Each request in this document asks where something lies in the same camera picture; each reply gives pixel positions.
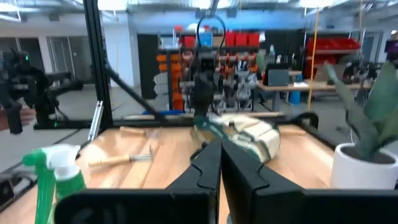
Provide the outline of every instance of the workbench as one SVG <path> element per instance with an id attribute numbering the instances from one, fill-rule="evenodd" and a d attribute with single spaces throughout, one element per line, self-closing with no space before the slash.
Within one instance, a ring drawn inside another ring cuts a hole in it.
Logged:
<path id="1" fill-rule="evenodd" d="M 280 105 L 280 92 L 290 92 L 290 91 L 310 91 L 311 89 L 311 84 L 309 80 L 304 80 L 305 83 L 307 83 L 307 86 L 295 86 L 293 83 L 289 83 L 287 86 L 266 86 L 262 82 L 258 81 L 257 82 L 257 88 L 259 90 L 264 90 L 264 91 L 275 91 L 274 97 L 271 98 L 272 100 L 272 107 L 271 111 L 272 112 L 278 112 L 279 111 L 279 105 Z M 351 84 L 351 85 L 346 85 L 346 87 L 350 90 L 359 90 L 361 88 L 361 85 L 359 83 L 357 84 Z M 371 89 L 371 84 L 368 82 L 365 82 L 363 85 L 363 88 L 366 90 Z M 312 91 L 335 91 L 336 87 L 334 85 L 328 85 L 326 82 L 313 82 L 312 84 Z"/>
<path id="2" fill-rule="evenodd" d="M 275 118 L 279 113 L 251 113 Z M 281 130 L 301 129 L 294 124 L 280 126 Z M 147 129 L 155 131 L 160 128 Z M 282 136 L 280 151 L 267 166 L 289 180 L 309 189 L 328 188 L 333 163 L 333 150 L 314 135 Z M 107 129 L 80 152 L 76 161 L 84 167 L 89 161 L 126 154 L 145 154 L 154 149 L 152 161 L 139 161 L 111 167 L 82 168 L 88 188 L 164 189 L 190 165 L 190 156 L 200 147 L 190 136 L 191 128 L 161 128 L 157 138 L 145 138 L 119 129 Z M 0 213 L 0 223 L 34 223 L 37 186 Z M 226 223 L 229 213 L 221 183 L 220 223 Z"/>

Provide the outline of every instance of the spray bottle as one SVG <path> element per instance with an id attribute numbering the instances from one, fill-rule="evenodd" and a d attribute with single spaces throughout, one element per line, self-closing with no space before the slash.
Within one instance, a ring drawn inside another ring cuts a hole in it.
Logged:
<path id="1" fill-rule="evenodd" d="M 85 188 L 83 174 L 75 159 L 80 146 L 57 144 L 34 149 L 22 158 L 26 166 L 34 166 L 37 175 L 37 207 L 35 224 L 53 222 L 52 200 L 57 201 Z"/>

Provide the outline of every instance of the floor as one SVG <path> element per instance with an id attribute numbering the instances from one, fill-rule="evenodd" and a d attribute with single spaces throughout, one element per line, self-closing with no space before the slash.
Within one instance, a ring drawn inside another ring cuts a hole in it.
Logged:
<path id="1" fill-rule="evenodd" d="M 91 119 L 96 105 L 96 92 L 94 86 L 86 86 L 83 91 L 69 92 L 60 98 L 60 109 L 71 119 Z M 120 88 L 111 90 L 111 103 L 113 108 L 113 118 L 122 118 L 131 114 L 141 114 L 144 109 L 128 96 Z M 159 102 L 150 100 L 149 103 L 158 110 L 161 109 Z M 285 113 L 298 113 L 306 111 L 308 105 L 302 103 L 298 106 L 290 106 L 282 103 L 281 110 Z M 255 104 L 258 112 L 266 111 L 260 104 Z M 348 142 L 349 129 L 345 124 L 345 111 L 337 97 L 328 97 L 316 100 L 312 103 L 312 110 L 316 111 L 320 117 L 320 131 L 329 135 L 338 142 Z M 337 127 L 343 127 L 343 131 L 337 131 Z M 24 132 L 18 136 L 12 136 L 9 131 L 0 132 L 0 172 L 17 164 L 21 161 L 24 154 L 32 149 L 49 146 L 54 142 L 71 135 L 75 130 L 57 131 L 33 131 L 32 126 L 24 128 Z M 61 141 L 70 144 L 82 144 L 87 140 L 88 130 L 84 129 L 72 137 Z"/>

